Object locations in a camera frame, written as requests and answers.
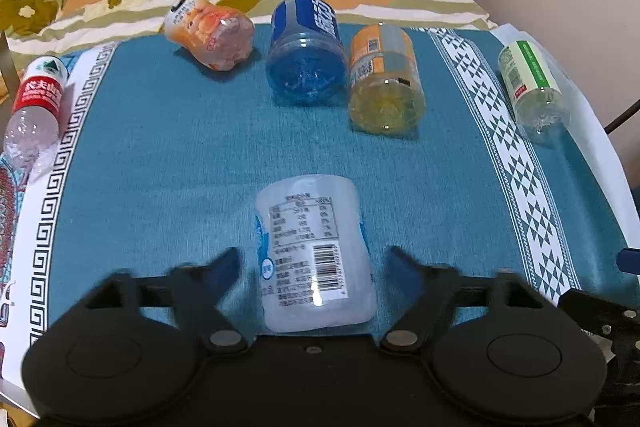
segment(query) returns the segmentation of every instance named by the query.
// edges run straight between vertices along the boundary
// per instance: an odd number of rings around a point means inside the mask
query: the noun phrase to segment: barcode
[[[507,73],[507,76],[509,77],[509,81],[513,90],[518,89],[522,85],[522,77],[520,76],[518,68],[511,68],[511,70]]]
[[[318,290],[339,290],[342,288],[342,277],[339,268],[339,259],[336,254],[338,248],[334,244],[314,245],[314,262],[316,263],[316,277],[318,278]]]
[[[369,39],[369,42],[367,42],[367,51],[369,53],[380,51],[380,41],[378,39]]]
[[[361,64],[358,66],[357,73],[356,73],[356,80],[365,78],[369,76],[371,73],[373,73],[373,60],[370,60],[369,62],[365,62],[364,64]]]

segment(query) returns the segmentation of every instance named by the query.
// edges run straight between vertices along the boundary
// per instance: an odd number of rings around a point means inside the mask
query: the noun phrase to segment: blue bottle label
[[[296,6],[296,21],[299,25],[313,31],[324,33],[342,44],[338,31],[338,20],[333,8],[322,0],[294,1]],[[273,43],[282,35],[287,26],[287,7],[284,1],[280,3],[273,12],[271,24],[273,25],[273,34],[271,36],[271,42]]]
[[[268,281],[275,272],[274,264],[269,257],[269,234],[264,231],[260,216],[255,216],[255,235],[258,243],[258,269],[261,277]]]
[[[282,35],[284,28],[287,26],[287,5],[285,1],[282,1],[276,9],[273,11],[273,15],[271,16],[271,27],[273,28],[273,33],[271,34],[271,44],[275,42],[275,40]]]

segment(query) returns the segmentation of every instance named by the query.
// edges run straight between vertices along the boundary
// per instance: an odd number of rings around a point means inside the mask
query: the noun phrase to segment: clear plastic bottle
[[[68,72],[57,57],[27,66],[4,134],[4,150],[15,168],[44,167],[60,137],[58,117]]]
[[[549,133],[569,124],[562,92],[535,44],[512,42],[498,55],[498,65],[516,123],[530,140],[544,142]]]
[[[294,103],[316,103],[344,91],[347,55],[335,12],[322,0],[284,0],[271,17],[267,80]]]
[[[264,320],[277,332],[359,324],[376,312],[356,187],[309,174],[269,185],[255,201]]]
[[[373,134],[402,134],[420,121],[425,100],[414,47],[389,24],[361,29],[351,41],[349,115]]]

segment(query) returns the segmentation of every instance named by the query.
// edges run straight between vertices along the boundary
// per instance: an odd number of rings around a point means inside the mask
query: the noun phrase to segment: bottle bottom
[[[10,118],[4,134],[4,151],[14,168],[31,168],[34,164],[44,167],[52,160],[50,148],[58,138],[56,118],[42,107],[29,106]]]
[[[516,123],[533,142],[545,142],[546,135],[557,134],[570,119],[562,94],[550,87],[525,93],[516,102],[514,113]]]
[[[354,124],[373,134],[402,134],[420,121],[424,96],[398,82],[395,75],[372,74],[354,84],[349,115]]]
[[[376,314],[375,290],[366,295],[350,296],[350,299],[349,306],[334,307],[330,311],[313,305],[301,305],[295,311],[280,309],[277,304],[273,307],[267,305],[264,308],[264,323],[274,333],[293,333],[363,324]]]
[[[268,59],[267,80],[273,92],[286,100],[322,102],[344,91],[346,66],[334,52],[296,48]]]

